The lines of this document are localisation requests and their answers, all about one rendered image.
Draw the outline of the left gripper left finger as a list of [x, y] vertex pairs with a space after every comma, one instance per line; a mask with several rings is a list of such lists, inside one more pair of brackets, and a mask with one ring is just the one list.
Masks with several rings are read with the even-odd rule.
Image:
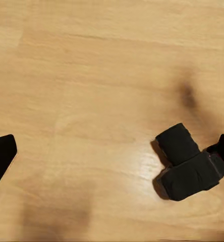
[[17, 154], [17, 145], [13, 134], [0, 137], [0, 180]]

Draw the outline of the digital camera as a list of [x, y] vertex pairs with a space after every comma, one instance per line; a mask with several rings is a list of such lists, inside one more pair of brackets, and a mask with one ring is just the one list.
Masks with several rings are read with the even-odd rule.
[[156, 178], [168, 200], [179, 202], [200, 191], [208, 191], [224, 177], [218, 144], [201, 152], [183, 123], [168, 128], [155, 139], [171, 164]]

